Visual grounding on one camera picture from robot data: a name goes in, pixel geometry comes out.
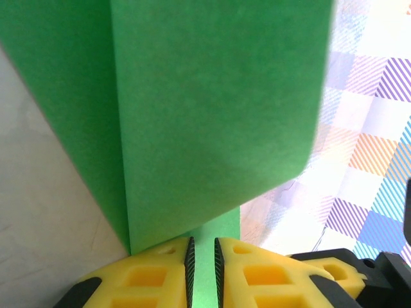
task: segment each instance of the striped pattern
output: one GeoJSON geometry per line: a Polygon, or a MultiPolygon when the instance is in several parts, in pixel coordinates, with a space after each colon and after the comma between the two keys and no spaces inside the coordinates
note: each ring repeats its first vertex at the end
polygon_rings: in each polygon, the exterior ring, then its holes
{"type": "Polygon", "coordinates": [[[329,213],[331,212],[334,204],[335,197],[326,196],[322,199],[319,208],[313,213],[313,216],[319,223],[326,224],[329,213]]]}
{"type": "Polygon", "coordinates": [[[362,38],[366,16],[337,14],[333,23],[331,50],[342,53],[355,53],[362,38]]]}
{"type": "Polygon", "coordinates": [[[371,210],[397,221],[404,221],[404,183],[384,178],[371,210]]]}
{"type": "Polygon", "coordinates": [[[319,157],[319,153],[324,148],[327,135],[331,129],[331,125],[319,122],[317,125],[317,132],[315,134],[313,151],[311,153],[310,160],[315,161],[319,157]]]}
{"type": "Polygon", "coordinates": [[[357,243],[354,246],[353,253],[355,253],[355,255],[359,259],[375,259],[377,258],[377,255],[380,253],[380,251],[377,248],[371,247],[367,244],[357,241],[357,243]]]}
{"type": "Polygon", "coordinates": [[[401,253],[405,238],[403,224],[370,211],[358,240],[380,251],[401,253]]]}
{"type": "Polygon", "coordinates": [[[348,166],[384,176],[397,145],[396,141],[362,133],[348,166]]]}
{"type": "Polygon", "coordinates": [[[367,15],[371,8],[371,0],[339,0],[336,4],[337,14],[367,15]]]}
{"type": "Polygon", "coordinates": [[[367,218],[368,210],[335,198],[326,227],[356,239],[367,218]]]}
{"type": "Polygon", "coordinates": [[[342,91],[326,87],[322,95],[322,104],[320,110],[320,123],[333,124],[335,112],[341,100],[342,91]]]}
{"type": "Polygon", "coordinates": [[[322,149],[320,149],[320,157],[329,161],[348,164],[359,135],[357,132],[332,126],[322,149]]]}
{"type": "Polygon", "coordinates": [[[411,144],[399,143],[385,175],[387,178],[405,183],[411,176],[411,144]]]}
{"type": "Polygon", "coordinates": [[[411,144],[411,116],[407,125],[405,125],[403,136],[399,141],[403,144],[411,144]]]}
{"type": "Polygon", "coordinates": [[[316,222],[325,225],[333,208],[334,204],[334,196],[325,196],[321,198],[321,201],[318,205],[313,205],[310,209],[308,209],[308,214],[312,216],[316,222]]]}
{"type": "Polygon", "coordinates": [[[401,256],[409,265],[411,265],[411,246],[409,244],[405,244],[401,256]]]}
{"type": "Polygon", "coordinates": [[[411,103],[411,62],[391,58],[381,77],[375,96],[411,103]]]}
{"type": "Polygon", "coordinates": [[[356,56],[347,80],[349,92],[374,96],[387,64],[386,58],[356,56]]]}

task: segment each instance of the white wall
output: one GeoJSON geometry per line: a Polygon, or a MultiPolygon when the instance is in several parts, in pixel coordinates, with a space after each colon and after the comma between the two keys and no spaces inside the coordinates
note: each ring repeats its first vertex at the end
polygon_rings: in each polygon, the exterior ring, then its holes
{"type": "Polygon", "coordinates": [[[0,307],[51,307],[125,255],[0,50],[0,307]]]}

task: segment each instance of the black rubber pad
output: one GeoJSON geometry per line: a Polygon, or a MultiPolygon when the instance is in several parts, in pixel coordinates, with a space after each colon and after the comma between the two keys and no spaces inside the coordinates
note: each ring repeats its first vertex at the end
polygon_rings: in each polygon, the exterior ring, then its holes
{"type": "Polygon", "coordinates": [[[83,308],[100,284],[98,277],[75,284],[53,308],[83,308]]]}
{"type": "Polygon", "coordinates": [[[194,237],[190,237],[187,246],[186,258],[184,259],[184,267],[186,268],[186,296],[187,308],[193,305],[193,287],[194,287],[194,272],[195,272],[195,242],[194,237]]]}
{"type": "Polygon", "coordinates": [[[214,265],[216,270],[218,308],[224,303],[224,256],[218,238],[214,240],[214,265]]]}
{"type": "Polygon", "coordinates": [[[362,308],[335,281],[318,275],[312,275],[310,279],[334,308],[362,308]]]}
{"type": "Polygon", "coordinates": [[[411,179],[407,183],[404,212],[404,236],[408,244],[411,243],[411,179]]]}

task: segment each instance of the checkered tablecloth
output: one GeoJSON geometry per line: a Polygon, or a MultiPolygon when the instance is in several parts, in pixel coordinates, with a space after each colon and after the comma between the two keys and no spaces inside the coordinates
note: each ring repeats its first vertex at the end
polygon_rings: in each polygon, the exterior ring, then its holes
{"type": "Polygon", "coordinates": [[[285,254],[385,250],[411,263],[411,0],[337,1],[329,48],[310,161],[241,207],[242,239],[285,254]]]}

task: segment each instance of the square hole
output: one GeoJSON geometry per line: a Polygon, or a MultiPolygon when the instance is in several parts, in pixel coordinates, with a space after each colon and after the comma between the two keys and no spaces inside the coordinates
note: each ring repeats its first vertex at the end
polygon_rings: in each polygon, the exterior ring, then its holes
{"type": "Polygon", "coordinates": [[[256,296],[258,308],[308,308],[302,296],[256,296]]]}
{"type": "Polygon", "coordinates": [[[166,279],[167,268],[144,266],[133,268],[127,275],[127,287],[161,287],[166,279]]]}
{"type": "Polygon", "coordinates": [[[151,297],[115,298],[110,308],[156,308],[158,300],[151,297]]]}
{"type": "Polygon", "coordinates": [[[246,266],[244,275],[249,286],[292,284],[285,270],[280,266],[246,266]]]}

